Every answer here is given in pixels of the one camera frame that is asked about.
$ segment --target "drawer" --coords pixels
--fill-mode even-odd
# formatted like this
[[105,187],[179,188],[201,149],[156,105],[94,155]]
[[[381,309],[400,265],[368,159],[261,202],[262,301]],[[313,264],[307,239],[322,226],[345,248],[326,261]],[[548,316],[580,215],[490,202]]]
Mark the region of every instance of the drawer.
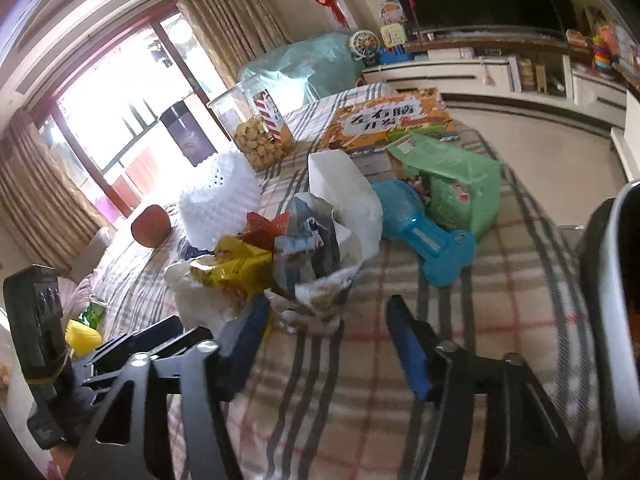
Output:
[[574,75],[574,102],[585,115],[625,126],[626,92],[613,85]]
[[436,87],[442,93],[492,95],[511,91],[508,64],[487,64],[494,85],[482,83],[484,67],[479,63],[431,64],[372,70],[364,74],[367,83],[388,83],[396,90]]

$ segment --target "ceiling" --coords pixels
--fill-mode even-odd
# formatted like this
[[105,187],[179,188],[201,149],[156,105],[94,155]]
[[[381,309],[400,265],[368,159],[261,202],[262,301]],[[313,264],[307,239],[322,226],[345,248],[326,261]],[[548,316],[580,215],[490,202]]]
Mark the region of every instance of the ceiling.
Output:
[[0,132],[13,113],[79,45],[148,0],[30,0],[0,64]]

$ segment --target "striped curtain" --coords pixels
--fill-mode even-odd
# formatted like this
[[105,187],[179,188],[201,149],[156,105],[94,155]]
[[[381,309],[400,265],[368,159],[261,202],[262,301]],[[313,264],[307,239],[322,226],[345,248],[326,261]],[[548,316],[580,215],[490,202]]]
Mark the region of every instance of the striped curtain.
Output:
[[262,0],[174,0],[222,81],[245,63],[289,43]]
[[51,158],[23,109],[0,138],[0,219],[33,263],[61,276],[108,225]]

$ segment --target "plaid tablecloth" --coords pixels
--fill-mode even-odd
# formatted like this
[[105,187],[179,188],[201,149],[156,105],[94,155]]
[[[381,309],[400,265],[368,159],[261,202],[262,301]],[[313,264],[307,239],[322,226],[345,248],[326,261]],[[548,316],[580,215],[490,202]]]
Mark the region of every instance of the plaid tablecloth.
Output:
[[[287,117],[299,145],[263,174],[260,213],[286,210],[308,190],[306,160],[335,110],[391,95],[385,85],[332,96]],[[496,157],[476,132],[458,124],[463,147]],[[174,232],[158,250],[137,245],[121,229],[94,274],[94,292],[110,305],[104,335],[146,328],[176,314],[164,268],[184,235],[177,208]],[[602,476],[600,418],[593,341],[574,264],[556,227],[504,167],[502,205],[494,229],[479,243],[471,268],[453,286],[433,288],[403,242],[382,241],[378,257],[358,275],[350,315],[334,336],[266,338],[243,392],[225,407],[227,427],[247,479],[391,480],[408,478],[426,440],[433,407],[414,402],[384,323],[386,300],[402,294],[440,336],[479,355],[524,355],[551,395],[591,478]],[[188,477],[180,399],[170,410],[177,478]],[[479,397],[466,478],[478,475],[484,399]]]

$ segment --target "red and white striped label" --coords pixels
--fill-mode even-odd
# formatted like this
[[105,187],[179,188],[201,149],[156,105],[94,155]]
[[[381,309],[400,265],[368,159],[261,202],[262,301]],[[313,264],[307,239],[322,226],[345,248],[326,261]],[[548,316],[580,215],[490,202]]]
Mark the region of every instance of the red and white striped label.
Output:
[[271,135],[277,142],[282,142],[282,129],[285,125],[284,118],[278,110],[273,98],[266,90],[254,95],[254,104],[258,108],[264,122],[269,127]]

